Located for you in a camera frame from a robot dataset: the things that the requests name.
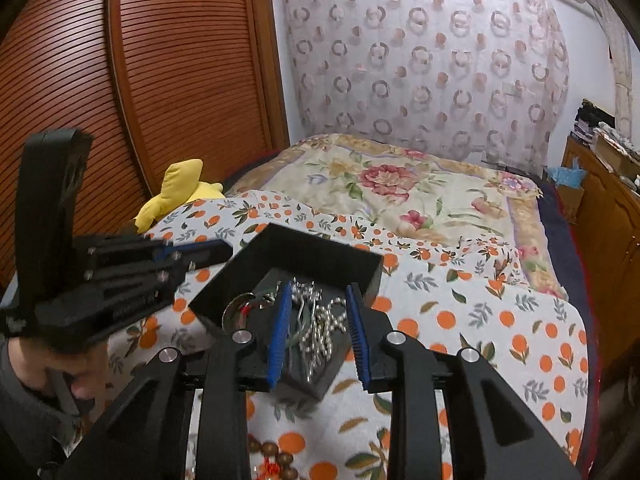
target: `sheer curtain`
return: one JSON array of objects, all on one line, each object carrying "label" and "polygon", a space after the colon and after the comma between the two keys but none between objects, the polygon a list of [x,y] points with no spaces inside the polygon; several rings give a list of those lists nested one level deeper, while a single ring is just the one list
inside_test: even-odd
[{"label": "sheer curtain", "polygon": [[633,95],[629,34],[608,0],[596,2],[600,10],[600,13],[596,10],[596,18],[609,40],[613,61],[613,75],[616,80],[616,128],[630,139]]},{"label": "sheer curtain", "polygon": [[285,0],[309,135],[540,174],[568,53],[547,0]]}]

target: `blue plastic bag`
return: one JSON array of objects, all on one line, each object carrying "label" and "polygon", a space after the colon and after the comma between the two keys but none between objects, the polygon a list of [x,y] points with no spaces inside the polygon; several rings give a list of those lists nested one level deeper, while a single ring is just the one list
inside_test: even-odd
[{"label": "blue plastic bag", "polygon": [[577,189],[587,174],[587,170],[582,170],[578,163],[578,157],[574,157],[572,168],[548,168],[546,170],[549,177],[556,183],[556,186],[563,185]]}]

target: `cardboard box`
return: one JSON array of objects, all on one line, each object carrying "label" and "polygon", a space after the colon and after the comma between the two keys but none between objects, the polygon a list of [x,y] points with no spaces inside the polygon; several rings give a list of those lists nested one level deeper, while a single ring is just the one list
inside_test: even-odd
[{"label": "cardboard box", "polygon": [[[327,235],[313,235],[269,224],[207,283],[191,301],[190,309],[214,336],[219,335],[224,309],[233,298],[244,292],[264,291],[278,281],[293,277],[301,283],[314,281],[322,288],[321,304],[327,304],[336,297],[344,298],[347,285],[357,282],[365,304],[371,306],[380,288],[382,255],[334,242]],[[343,312],[343,307],[334,306],[335,315]],[[258,339],[271,339],[268,314],[265,308],[252,311],[248,317],[246,328],[256,333]],[[294,308],[290,325],[294,330],[297,316],[298,310]],[[348,331],[334,331],[332,341],[333,357],[323,367],[317,368],[311,384],[303,377],[297,347],[294,347],[295,351],[287,351],[280,383],[287,383],[296,392],[321,400],[351,348]]]},{"label": "cardboard box", "polygon": [[618,175],[626,176],[632,181],[636,175],[640,174],[640,164],[628,156],[622,155],[616,148],[611,146],[602,136],[598,136],[595,152],[601,156],[613,168]]},{"label": "cardboard box", "polygon": [[580,207],[580,202],[584,195],[584,189],[581,187],[575,188],[562,185],[557,186],[556,189],[558,190],[558,195],[562,202],[564,218],[569,222],[569,224],[575,224],[575,219],[578,215],[578,208]]}]

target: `metal screw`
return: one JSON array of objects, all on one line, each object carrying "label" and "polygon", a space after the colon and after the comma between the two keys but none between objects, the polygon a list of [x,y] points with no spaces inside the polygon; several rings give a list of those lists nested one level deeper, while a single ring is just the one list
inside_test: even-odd
[{"label": "metal screw", "polygon": [[178,351],[175,348],[163,348],[158,354],[158,359],[163,363],[171,363],[178,357]]},{"label": "metal screw", "polygon": [[251,341],[251,332],[248,330],[237,330],[232,335],[232,339],[238,344],[244,344]]},{"label": "metal screw", "polygon": [[465,348],[460,352],[460,357],[467,363],[475,363],[480,358],[480,354],[475,348]]},{"label": "metal screw", "polygon": [[389,332],[386,335],[386,340],[392,345],[401,345],[406,341],[406,336],[402,332]]}]

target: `black box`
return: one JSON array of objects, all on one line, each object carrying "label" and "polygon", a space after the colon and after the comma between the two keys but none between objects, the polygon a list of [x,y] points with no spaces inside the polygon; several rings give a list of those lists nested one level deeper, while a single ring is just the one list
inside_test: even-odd
[{"label": "black box", "polygon": [[[356,282],[365,304],[371,306],[378,294],[381,276],[381,254],[334,242],[322,235],[269,224],[207,283],[191,301],[190,308],[213,335],[219,335],[225,307],[244,292],[264,290],[275,286],[277,281],[296,277],[301,283],[313,280],[321,287],[322,304],[326,304],[337,296],[344,298],[347,285]],[[292,320],[296,316],[297,310],[294,309]],[[247,329],[268,341],[271,333],[269,318],[267,309],[253,311]],[[296,372],[297,366],[287,366],[288,360],[281,381],[317,400],[322,399],[351,347],[348,332],[336,330],[332,339],[333,357],[324,368],[314,373],[311,384]]]}]

